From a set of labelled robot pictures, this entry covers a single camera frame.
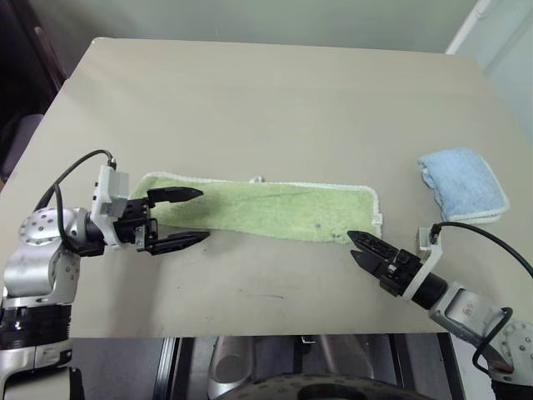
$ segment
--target light blue cloth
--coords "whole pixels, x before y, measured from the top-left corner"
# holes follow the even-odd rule
[[[444,221],[490,223],[509,208],[489,164],[468,148],[434,152],[421,157],[418,164]]]

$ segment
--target wall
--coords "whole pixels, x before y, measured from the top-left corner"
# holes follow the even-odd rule
[[[472,56],[533,138],[533,0],[493,0],[457,54]]]
[[[475,2],[30,0],[67,73],[98,36],[443,53]]]

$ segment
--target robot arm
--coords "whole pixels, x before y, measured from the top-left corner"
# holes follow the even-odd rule
[[[101,168],[91,212],[63,208],[61,192],[54,184],[43,198],[47,203],[51,190],[55,192],[57,208],[47,207],[42,200],[19,228],[19,247],[4,269],[1,399],[24,398],[15,397],[14,393],[32,387],[18,384],[17,389],[12,386],[4,390],[14,375],[31,375],[32,381],[40,383],[60,379],[80,381],[72,380],[75,374],[60,367],[72,355],[68,330],[82,257],[102,255],[105,246],[123,243],[156,255],[182,250],[209,236],[209,232],[182,232],[159,238],[157,220],[150,216],[151,208],[159,202],[192,200],[203,193],[189,187],[165,187],[148,191],[145,198],[128,200],[128,175],[115,171],[113,164]]]
[[[533,327],[511,319],[510,308],[431,273],[442,250],[438,240],[430,240],[429,229],[419,231],[421,255],[429,254],[424,263],[369,233],[350,231],[348,236],[361,250],[351,252],[357,264],[378,278],[382,288],[417,303],[433,321],[476,347],[472,361],[492,379],[496,398],[533,398]],[[480,355],[488,369],[477,363]]]

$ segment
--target black cable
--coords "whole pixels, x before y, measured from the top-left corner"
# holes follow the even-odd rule
[[[59,231],[59,236],[61,237],[61,241],[63,246],[67,250],[69,250],[72,253],[77,254],[77,249],[72,245],[70,239],[67,236],[67,233],[65,232],[65,225],[64,225],[64,215],[63,215],[63,197],[61,194],[61,189],[59,188],[59,185],[57,183],[54,183],[52,185],[52,190],[56,195],[56,206],[57,206],[57,230]]]
[[[469,225],[467,223],[462,222],[439,222],[433,225],[431,227],[431,242],[436,242],[436,237],[441,232],[442,227],[458,227],[458,228],[464,228],[468,229],[469,231],[479,233],[481,236],[484,236],[485,238],[490,239],[492,242],[496,243],[500,247],[504,248],[511,256],[513,256],[516,261],[518,261],[522,267],[526,269],[526,271],[531,275],[533,278],[533,267],[526,261],[525,258],[523,258],[513,247],[509,246],[507,243],[505,243],[503,240],[501,240],[499,237],[494,236],[492,233],[488,233],[487,231],[479,228],[474,227],[473,225]]]
[[[513,309],[511,307],[503,307],[501,309],[503,312],[503,317],[501,320],[496,324],[495,327],[492,328],[492,330],[489,332],[488,335],[483,339],[481,344],[476,348],[476,352],[474,352],[474,355],[472,356],[472,363],[474,364],[474,367],[482,371],[483,373],[489,375],[489,370],[482,367],[478,361],[480,358],[480,355],[485,351],[486,347],[489,345],[490,342],[492,342],[492,339],[498,334],[498,332],[509,322],[513,315]]]
[[[94,150],[90,153],[87,153],[86,155],[78,159],[73,165],[67,168],[64,173],[59,175],[59,177],[54,181],[52,186],[50,186],[50,188],[42,195],[41,199],[39,200],[39,202],[37,203],[37,206],[35,206],[33,211],[37,211],[41,208],[45,208],[48,205],[48,203],[50,202],[50,199],[52,198],[52,195],[55,192],[53,188],[54,184],[58,185],[59,183],[61,183],[62,180],[65,179],[69,173],[74,171],[74,169],[76,169],[81,163],[84,163],[89,158],[94,157],[98,154],[105,154],[107,156],[107,165],[109,167],[112,167],[113,169],[117,167],[117,164],[115,163],[113,159],[113,155],[111,155],[111,153],[108,150],[100,149],[100,150]]]

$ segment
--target table surface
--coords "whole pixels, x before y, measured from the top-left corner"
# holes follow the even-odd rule
[[[199,178],[367,185],[385,240],[413,250],[440,220],[416,160],[468,147],[511,202],[485,228],[529,259],[531,143],[469,58],[263,44],[96,39],[56,97],[0,195],[0,259],[20,222],[74,159],[107,148],[130,187],[148,172]],[[89,208],[104,158],[62,185]],[[533,284],[497,246],[443,231],[435,272],[532,317]],[[108,249],[82,260],[75,337],[438,332],[351,259],[349,245],[213,232],[151,257]]]

